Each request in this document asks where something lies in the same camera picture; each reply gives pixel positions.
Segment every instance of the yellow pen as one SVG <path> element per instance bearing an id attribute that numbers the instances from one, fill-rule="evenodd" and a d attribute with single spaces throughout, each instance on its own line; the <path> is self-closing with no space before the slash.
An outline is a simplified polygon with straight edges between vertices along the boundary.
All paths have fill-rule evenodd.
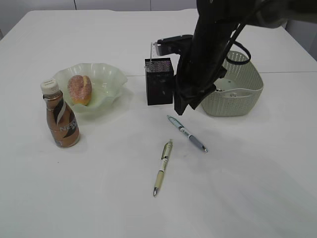
<path id="1" fill-rule="evenodd" d="M 155 184 L 154 184 L 154 191 L 153 191 L 154 197 L 158 194 L 158 191 L 160 190 L 160 187 L 162 185 L 165 169 L 167 166 L 167 162 L 169 160 L 170 152 L 172 151 L 172 147 L 173 147 L 172 140 L 169 140 L 169 142 L 167 142 L 164 146 L 164 150 L 163 150 L 163 154 L 161 158 L 162 159 L 161 167 L 160 167 L 160 170 L 158 171 L 157 180 L 155 181 Z"/>

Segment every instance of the blue pen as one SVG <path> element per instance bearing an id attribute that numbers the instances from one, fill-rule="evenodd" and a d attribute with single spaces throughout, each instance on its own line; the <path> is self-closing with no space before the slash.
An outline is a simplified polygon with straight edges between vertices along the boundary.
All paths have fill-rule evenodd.
<path id="1" fill-rule="evenodd" d="M 194 137 L 178 120 L 174 117 L 167 115 L 167 119 L 176 126 L 184 135 L 188 137 L 188 139 L 196 145 L 198 148 L 202 149 L 205 152 L 208 152 L 207 148 L 196 138 Z"/>

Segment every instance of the pen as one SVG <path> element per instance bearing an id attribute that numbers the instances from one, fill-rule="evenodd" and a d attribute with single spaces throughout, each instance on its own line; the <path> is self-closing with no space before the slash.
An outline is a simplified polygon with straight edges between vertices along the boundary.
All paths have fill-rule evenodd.
<path id="1" fill-rule="evenodd" d="M 172 140 L 169 140 L 169 142 L 167 142 L 164 146 L 162 158 L 161 158 L 162 162 L 161 162 L 160 170 L 158 171 L 157 180 L 155 181 L 155 184 L 154 184 L 154 191 L 153 191 L 154 197 L 158 194 L 160 187 L 162 185 L 165 169 L 166 169 L 167 162 L 170 156 L 170 152 L 172 151 L 172 147 L 173 147 Z"/>
<path id="2" fill-rule="evenodd" d="M 207 148 L 196 138 L 194 137 L 178 120 L 174 117 L 167 115 L 167 119 L 176 126 L 184 135 L 188 137 L 188 139 L 196 145 L 198 148 L 202 149 L 205 152 L 208 152 Z"/>

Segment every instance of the white bottle cap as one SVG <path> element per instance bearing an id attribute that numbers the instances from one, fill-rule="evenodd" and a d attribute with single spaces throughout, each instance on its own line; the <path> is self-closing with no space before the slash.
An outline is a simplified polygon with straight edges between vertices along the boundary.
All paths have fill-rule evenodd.
<path id="1" fill-rule="evenodd" d="M 41 83 L 41 90 L 43 94 L 54 94 L 59 91 L 59 87 L 55 79 L 51 79 Z"/>

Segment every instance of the black cable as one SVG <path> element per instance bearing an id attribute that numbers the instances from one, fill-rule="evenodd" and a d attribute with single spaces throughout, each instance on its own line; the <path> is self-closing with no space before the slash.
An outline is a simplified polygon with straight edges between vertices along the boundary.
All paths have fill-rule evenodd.
<path id="1" fill-rule="evenodd" d="M 226 56 L 226 60 L 230 63 L 230 64 L 235 64 L 235 65 L 244 65 L 244 64 L 247 64 L 248 62 L 250 62 L 251 60 L 251 54 L 250 52 L 248 51 L 247 48 L 245 48 L 241 43 L 237 42 L 237 41 L 234 41 L 233 44 L 235 44 L 237 47 L 239 47 L 240 49 L 242 49 L 247 55 L 248 55 L 248 59 L 245 60 L 245 61 L 234 61 L 232 59 L 229 59 L 228 56 Z"/>

